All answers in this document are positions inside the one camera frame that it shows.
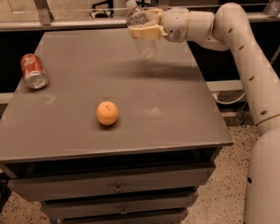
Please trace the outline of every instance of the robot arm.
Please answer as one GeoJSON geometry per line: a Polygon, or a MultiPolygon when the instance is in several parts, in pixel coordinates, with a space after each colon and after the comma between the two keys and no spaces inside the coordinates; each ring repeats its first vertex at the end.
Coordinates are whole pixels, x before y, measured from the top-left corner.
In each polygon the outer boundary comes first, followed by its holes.
{"type": "Polygon", "coordinates": [[[159,21],[159,35],[171,42],[188,40],[231,51],[260,136],[248,168],[244,224],[280,224],[280,79],[253,36],[245,11],[234,3],[223,5],[216,15],[172,8],[159,21]]]}

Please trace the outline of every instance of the red soda can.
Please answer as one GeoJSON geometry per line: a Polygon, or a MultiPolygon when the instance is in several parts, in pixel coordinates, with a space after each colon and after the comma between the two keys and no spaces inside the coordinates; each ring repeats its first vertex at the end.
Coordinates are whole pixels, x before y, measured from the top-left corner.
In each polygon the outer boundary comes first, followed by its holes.
{"type": "Polygon", "coordinates": [[[40,89],[49,82],[40,58],[34,54],[26,54],[21,58],[21,71],[28,88],[40,89]]]}

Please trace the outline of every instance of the orange fruit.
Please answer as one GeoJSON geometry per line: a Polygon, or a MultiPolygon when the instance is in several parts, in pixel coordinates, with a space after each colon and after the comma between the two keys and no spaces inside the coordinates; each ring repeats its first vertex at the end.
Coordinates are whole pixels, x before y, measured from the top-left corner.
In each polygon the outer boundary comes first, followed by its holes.
{"type": "Polygon", "coordinates": [[[96,118],[104,125],[115,123],[118,117],[118,107],[110,101],[101,102],[96,108],[96,118]]]}

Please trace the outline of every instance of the white cable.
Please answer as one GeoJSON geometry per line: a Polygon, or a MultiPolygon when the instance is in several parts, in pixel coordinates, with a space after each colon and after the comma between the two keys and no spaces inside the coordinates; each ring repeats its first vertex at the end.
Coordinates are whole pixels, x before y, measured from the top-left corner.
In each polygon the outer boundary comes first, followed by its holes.
{"type": "Polygon", "coordinates": [[[219,103],[219,104],[222,104],[222,105],[231,105],[231,104],[234,104],[234,103],[240,101],[241,99],[243,99],[244,96],[245,96],[245,93],[243,93],[239,98],[235,99],[234,101],[222,102],[222,101],[219,101],[219,100],[218,100],[218,98],[217,98],[217,93],[213,93],[213,97],[214,97],[214,99],[216,100],[216,102],[219,103]]]}

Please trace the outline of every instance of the bottle cap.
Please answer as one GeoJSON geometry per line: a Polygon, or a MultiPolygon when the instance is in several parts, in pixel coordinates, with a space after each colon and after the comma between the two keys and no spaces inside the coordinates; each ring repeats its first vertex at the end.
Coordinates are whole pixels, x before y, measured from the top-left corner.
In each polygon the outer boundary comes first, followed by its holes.
{"type": "Polygon", "coordinates": [[[126,7],[128,9],[133,9],[135,7],[137,7],[137,3],[135,0],[129,0],[127,3],[126,3],[126,7]]]}

